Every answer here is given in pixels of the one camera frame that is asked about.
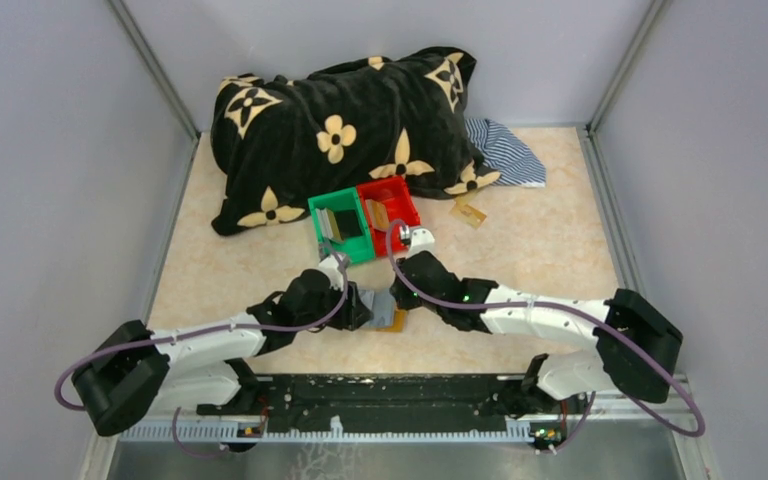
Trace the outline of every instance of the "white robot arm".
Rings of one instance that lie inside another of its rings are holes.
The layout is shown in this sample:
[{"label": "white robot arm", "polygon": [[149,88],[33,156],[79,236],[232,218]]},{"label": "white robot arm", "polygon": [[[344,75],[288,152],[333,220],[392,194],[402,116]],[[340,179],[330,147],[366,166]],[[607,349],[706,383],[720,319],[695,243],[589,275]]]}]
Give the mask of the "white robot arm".
[{"label": "white robot arm", "polygon": [[[432,309],[459,330],[533,335],[578,348],[532,359],[524,380],[515,386],[516,401],[527,404],[523,408],[550,411],[577,393],[615,388],[648,402],[666,400],[669,386],[662,377],[581,318],[611,325],[672,374],[681,333],[637,293],[620,289],[609,300],[563,300],[492,280],[459,279],[434,257],[434,237],[427,229],[400,235],[410,245],[407,257],[398,261],[389,291],[376,292],[392,296],[391,312],[394,300],[403,310]],[[211,325],[152,332],[138,320],[123,324],[72,375],[96,431],[114,435],[147,414],[178,408],[203,415],[257,412],[257,399],[269,394],[269,387],[243,359],[283,348],[296,332],[313,325],[354,330],[371,318],[357,286],[345,283],[340,271],[344,261],[327,257],[316,269],[302,272],[286,291]]]},{"label": "white robot arm", "polygon": [[617,388],[640,400],[666,400],[669,386],[663,379],[639,356],[582,319],[608,323],[672,373],[682,335],[636,292],[619,289],[612,299],[568,300],[525,293],[492,280],[458,279],[434,257],[430,231],[417,227],[400,235],[410,248],[398,267],[415,287],[408,288],[397,276],[390,292],[400,308],[425,306],[459,330],[532,335],[577,347],[573,353],[540,355],[532,361],[527,382],[554,400]]}]

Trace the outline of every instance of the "white wall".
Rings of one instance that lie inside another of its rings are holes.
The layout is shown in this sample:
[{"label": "white wall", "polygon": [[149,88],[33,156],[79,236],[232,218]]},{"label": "white wall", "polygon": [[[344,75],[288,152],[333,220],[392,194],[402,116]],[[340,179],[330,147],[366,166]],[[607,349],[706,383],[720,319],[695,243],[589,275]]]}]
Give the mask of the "white wall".
[{"label": "white wall", "polygon": [[675,2],[599,138],[725,478],[768,478],[768,2]]},{"label": "white wall", "polygon": [[189,151],[104,2],[0,1],[0,479],[76,475],[54,381],[140,315]]},{"label": "white wall", "polygon": [[302,77],[370,55],[457,45],[478,59],[471,115],[584,123],[649,0],[127,1],[200,129],[223,76]]}]

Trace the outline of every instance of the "marble pattern surface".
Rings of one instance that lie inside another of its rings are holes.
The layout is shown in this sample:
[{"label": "marble pattern surface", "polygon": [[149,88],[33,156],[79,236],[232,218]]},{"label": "marble pattern surface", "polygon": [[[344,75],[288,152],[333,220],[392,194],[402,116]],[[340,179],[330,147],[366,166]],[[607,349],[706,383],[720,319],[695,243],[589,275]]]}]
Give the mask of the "marble pattern surface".
[{"label": "marble pattern surface", "polygon": [[[449,215],[452,200],[414,198],[423,226],[437,240],[437,257],[460,277],[490,278],[525,292],[612,296],[617,279],[575,129],[514,132],[546,165],[548,186],[482,190],[471,202],[487,214],[478,230]],[[310,219],[216,235],[210,221],[224,181],[205,135],[161,276],[153,329],[226,318],[317,264]],[[349,278],[364,287],[385,288],[393,277],[386,259],[349,269]],[[496,373],[523,372],[534,355],[571,350],[529,336],[459,332],[418,309],[401,333],[302,332],[292,345],[247,362],[260,373]]]}]

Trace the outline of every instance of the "pillow with flower pattern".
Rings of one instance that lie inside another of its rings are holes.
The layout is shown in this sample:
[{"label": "pillow with flower pattern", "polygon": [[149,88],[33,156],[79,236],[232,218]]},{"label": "pillow with flower pattern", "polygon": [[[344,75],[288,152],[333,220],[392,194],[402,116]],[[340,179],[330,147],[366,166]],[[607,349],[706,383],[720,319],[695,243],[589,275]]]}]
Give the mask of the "pillow with flower pattern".
[{"label": "pillow with flower pattern", "polygon": [[310,197],[393,175],[412,195],[438,199],[493,183],[499,173],[484,166],[464,126],[475,63],[463,50],[431,47],[304,80],[225,78],[211,129],[227,175],[214,230],[299,220]]}]

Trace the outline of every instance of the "plastic crate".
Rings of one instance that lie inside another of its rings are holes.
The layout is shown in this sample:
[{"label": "plastic crate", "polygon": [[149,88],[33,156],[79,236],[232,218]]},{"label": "plastic crate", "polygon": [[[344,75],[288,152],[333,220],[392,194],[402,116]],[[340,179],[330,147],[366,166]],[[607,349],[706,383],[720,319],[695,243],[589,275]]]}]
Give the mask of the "plastic crate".
[{"label": "plastic crate", "polygon": [[346,188],[336,192],[326,193],[311,197],[307,201],[310,207],[313,226],[316,229],[316,241],[318,245],[324,242],[322,227],[319,225],[319,219],[314,214],[317,208],[327,208],[331,211],[354,210],[358,216],[363,235],[352,237],[343,243],[332,242],[334,249],[343,252],[349,256],[352,263],[367,262],[375,258],[375,248],[372,245],[372,236],[369,232],[369,220],[364,215],[364,209],[361,207],[360,199],[355,188]]},{"label": "plastic crate", "polygon": [[[384,178],[374,182],[363,183],[357,186],[358,198],[363,209],[367,225],[372,225],[369,212],[366,211],[366,200],[375,200],[384,205],[387,209],[387,216],[390,221],[399,218],[404,220],[411,227],[419,225],[419,212],[413,205],[408,191],[408,185],[405,179],[400,176]],[[372,245],[375,248],[375,255],[378,257],[387,256],[385,232],[375,230],[371,226],[369,231],[372,235]],[[392,238],[393,252],[399,252],[406,248],[399,241],[399,236],[394,233]]]}]

